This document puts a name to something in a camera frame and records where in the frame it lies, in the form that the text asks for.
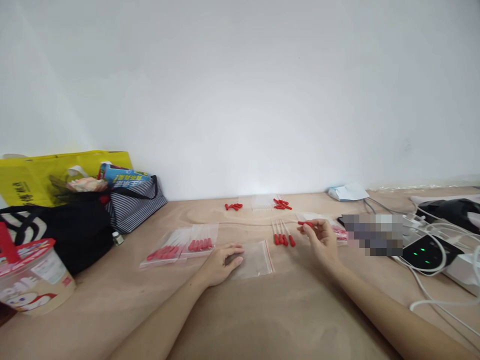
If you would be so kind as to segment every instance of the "black and white striped bag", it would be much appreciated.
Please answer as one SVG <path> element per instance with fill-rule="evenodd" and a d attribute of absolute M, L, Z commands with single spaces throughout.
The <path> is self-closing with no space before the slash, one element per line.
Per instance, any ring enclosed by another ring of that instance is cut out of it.
<path fill-rule="evenodd" d="M 157 176 L 129 189 L 113 188 L 106 210 L 111 227 L 120 234 L 129 234 L 167 203 Z"/>

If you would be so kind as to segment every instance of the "white wall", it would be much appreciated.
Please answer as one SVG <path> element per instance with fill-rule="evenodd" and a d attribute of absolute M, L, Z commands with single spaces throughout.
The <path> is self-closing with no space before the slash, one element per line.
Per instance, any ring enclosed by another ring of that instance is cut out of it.
<path fill-rule="evenodd" d="M 16 123 L 0 152 L 127 150 L 170 200 L 480 183 L 478 0 L 17 0 L 10 13 L 0 114 Z"/>

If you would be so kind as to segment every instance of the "table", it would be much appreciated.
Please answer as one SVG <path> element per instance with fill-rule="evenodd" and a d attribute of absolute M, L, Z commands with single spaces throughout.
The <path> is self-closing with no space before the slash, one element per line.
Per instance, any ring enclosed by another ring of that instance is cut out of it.
<path fill-rule="evenodd" d="M 413 195 L 478 193 L 473 187 L 451 187 L 371 191 L 370 195 L 390 208 L 410 211 L 413 206 L 408 198 Z M 104 359 L 205 260 L 139 270 L 163 234 L 191 224 L 220 222 L 219 244 L 268 239 L 275 272 L 227 280 L 205 291 L 170 359 L 399 359 L 355 304 L 317 269 L 308 240 L 294 230 L 295 212 L 336 218 L 365 213 L 365 205 L 338 202 L 324 193 L 286 195 L 285 199 L 293 211 L 225 211 L 224 204 L 236 203 L 236 198 L 168 203 L 125 236 L 124 244 L 78 275 L 77 290 L 58 309 L 36 318 L 17 315 L 0 327 L 2 358 Z M 287 223 L 297 242 L 295 248 L 273 245 L 272 217 Z M 341 247 L 339 256 L 360 277 L 401 304 L 424 299 L 410 271 L 390 258 L 363 256 L 348 247 Z M 434 299 L 474 299 L 444 275 L 423 276 L 422 282 Z M 451 307 L 451 311 L 480 330 L 479 306 Z M 415 312 L 479 353 L 479 339 L 441 310 L 421 305 Z"/>

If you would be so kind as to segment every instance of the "red lid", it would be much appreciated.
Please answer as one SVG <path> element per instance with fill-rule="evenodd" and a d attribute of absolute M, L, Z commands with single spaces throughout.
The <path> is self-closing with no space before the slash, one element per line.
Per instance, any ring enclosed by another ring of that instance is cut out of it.
<path fill-rule="evenodd" d="M 37 241 L 31 241 L 29 243 L 16 247 L 18 255 L 20 255 L 21 261 L 9 264 L 7 258 L 0 252 L 0 277 L 10 274 L 15 270 L 18 270 L 25 265 L 31 263 L 33 260 L 38 259 L 44 255 L 48 250 L 54 247 L 55 240 L 52 238 L 41 239 Z"/>

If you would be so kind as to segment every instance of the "hand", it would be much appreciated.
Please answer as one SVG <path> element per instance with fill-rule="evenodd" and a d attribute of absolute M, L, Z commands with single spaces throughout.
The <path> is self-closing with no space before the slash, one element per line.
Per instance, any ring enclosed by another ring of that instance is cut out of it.
<path fill-rule="evenodd" d="M 317 260 L 328 270 L 334 271 L 336 267 L 341 266 L 338 257 L 337 235 L 328 220 L 315 219 L 310 222 L 313 223 L 313 227 L 304 224 L 297 227 L 297 230 L 308 236 Z"/>
<path fill-rule="evenodd" d="M 206 288 L 223 283 L 230 273 L 236 269 L 244 260 L 239 256 L 225 265 L 225 260 L 233 254 L 244 252 L 242 245 L 232 242 L 227 245 L 216 247 L 210 256 L 203 263 L 195 276 L 205 285 Z"/>

